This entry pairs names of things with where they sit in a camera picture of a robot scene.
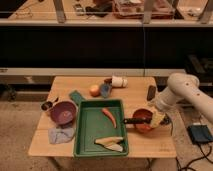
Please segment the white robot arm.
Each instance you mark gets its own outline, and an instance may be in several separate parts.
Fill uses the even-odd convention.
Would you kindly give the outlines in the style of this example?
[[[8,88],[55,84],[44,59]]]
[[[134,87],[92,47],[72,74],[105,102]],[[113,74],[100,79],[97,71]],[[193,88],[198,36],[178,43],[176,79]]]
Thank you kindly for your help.
[[[194,75],[172,73],[168,77],[167,87],[154,98],[155,108],[166,112],[185,99],[213,124],[213,98],[202,92],[199,84],[199,79]]]

